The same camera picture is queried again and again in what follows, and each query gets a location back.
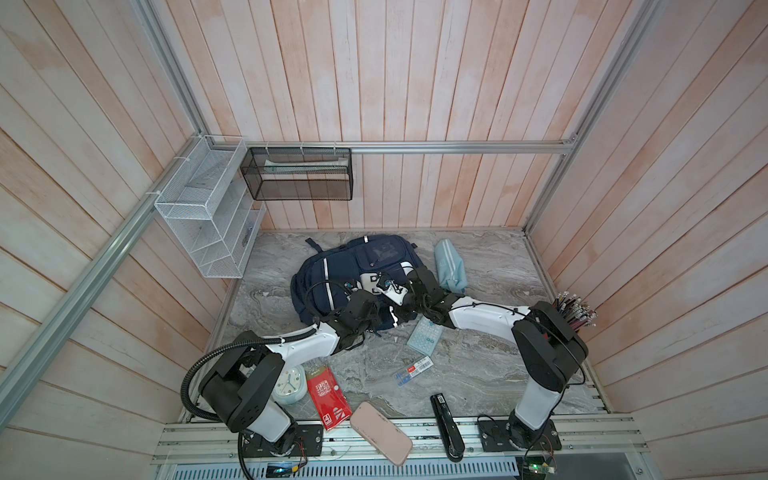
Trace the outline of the navy blue backpack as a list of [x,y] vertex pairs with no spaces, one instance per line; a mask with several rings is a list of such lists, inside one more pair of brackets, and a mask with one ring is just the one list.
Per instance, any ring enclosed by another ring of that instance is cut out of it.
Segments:
[[318,314],[328,314],[348,303],[347,290],[362,288],[373,294],[383,306],[387,298],[374,290],[371,276],[390,275],[403,285],[406,270],[424,265],[416,246],[399,235],[376,234],[352,239],[325,250],[313,239],[306,243],[316,254],[303,262],[290,283],[294,309],[309,325]]

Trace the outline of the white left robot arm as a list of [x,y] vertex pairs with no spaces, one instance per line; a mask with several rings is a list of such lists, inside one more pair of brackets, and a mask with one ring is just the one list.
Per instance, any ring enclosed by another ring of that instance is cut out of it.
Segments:
[[378,323],[376,297],[357,290],[346,306],[303,330],[268,338],[247,331],[193,364],[182,381],[182,403],[195,416],[285,450],[293,443],[295,421],[272,399],[281,374],[352,348]]

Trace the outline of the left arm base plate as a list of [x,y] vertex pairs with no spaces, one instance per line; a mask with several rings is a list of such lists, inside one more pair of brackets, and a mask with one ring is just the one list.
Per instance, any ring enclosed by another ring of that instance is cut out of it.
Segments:
[[259,434],[246,430],[238,441],[238,453],[243,458],[278,460],[316,457],[322,452],[324,432],[319,424],[299,423],[289,427],[275,442],[269,442]]

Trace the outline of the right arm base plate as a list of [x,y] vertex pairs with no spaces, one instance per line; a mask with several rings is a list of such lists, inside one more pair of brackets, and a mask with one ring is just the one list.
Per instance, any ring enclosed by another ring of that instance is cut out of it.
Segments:
[[507,420],[496,420],[488,415],[479,415],[476,421],[485,452],[562,449],[559,433],[551,419],[538,429],[528,428],[515,416]]

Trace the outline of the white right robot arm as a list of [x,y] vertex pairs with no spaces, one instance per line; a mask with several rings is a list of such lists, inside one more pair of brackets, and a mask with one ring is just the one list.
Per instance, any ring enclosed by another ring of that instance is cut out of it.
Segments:
[[513,307],[476,300],[442,288],[425,267],[410,270],[403,284],[380,280],[377,287],[408,314],[517,346],[529,380],[510,418],[509,430],[516,434],[532,435],[544,428],[588,356],[586,344],[565,313],[550,302]]

